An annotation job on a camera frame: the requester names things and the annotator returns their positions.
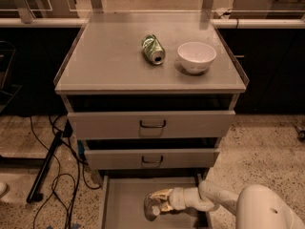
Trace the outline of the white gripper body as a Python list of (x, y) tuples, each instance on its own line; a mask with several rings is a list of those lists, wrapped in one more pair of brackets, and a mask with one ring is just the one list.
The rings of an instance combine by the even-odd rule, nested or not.
[(184, 189), (179, 187), (173, 188), (169, 194), (168, 202), (174, 210), (186, 209), (187, 205), (184, 198)]

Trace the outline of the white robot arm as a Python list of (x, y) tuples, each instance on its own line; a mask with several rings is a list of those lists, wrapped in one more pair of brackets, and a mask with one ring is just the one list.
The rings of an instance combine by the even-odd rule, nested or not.
[(145, 197), (144, 211), (148, 220), (162, 212), (193, 208), (201, 212), (224, 207), (235, 216), (236, 229), (305, 229), (296, 212), (273, 190), (252, 184), (240, 194), (203, 180), (197, 187), (174, 187), (152, 192)]

